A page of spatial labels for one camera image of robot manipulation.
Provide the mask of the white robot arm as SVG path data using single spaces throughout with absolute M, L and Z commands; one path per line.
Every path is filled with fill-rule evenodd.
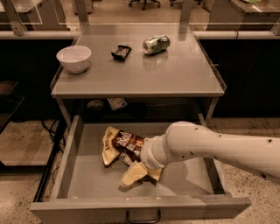
M 222 134 L 192 122 L 175 122 L 163 135 L 144 141 L 140 160 L 124 173 L 121 185 L 131 186 L 170 163 L 192 158 L 214 158 L 270 181 L 280 180 L 279 137 Z

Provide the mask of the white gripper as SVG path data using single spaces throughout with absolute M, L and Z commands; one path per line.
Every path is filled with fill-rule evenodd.
M 159 144 L 161 149 L 162 144 L 160 136 L 154 136 L 153 138 L 146 138 L 144 140 L 143 148 L 140 151 L 140 160 L 143 164 L 137 161 L 133 162 L 129 169 L 123 174 L 120 183 L 121 186 L 131 186 L 147 174 L 156 181 L 159 181 L 162 173 L 161 168 L 165 166 L 156 159 L 154 150 L 157 144 Z

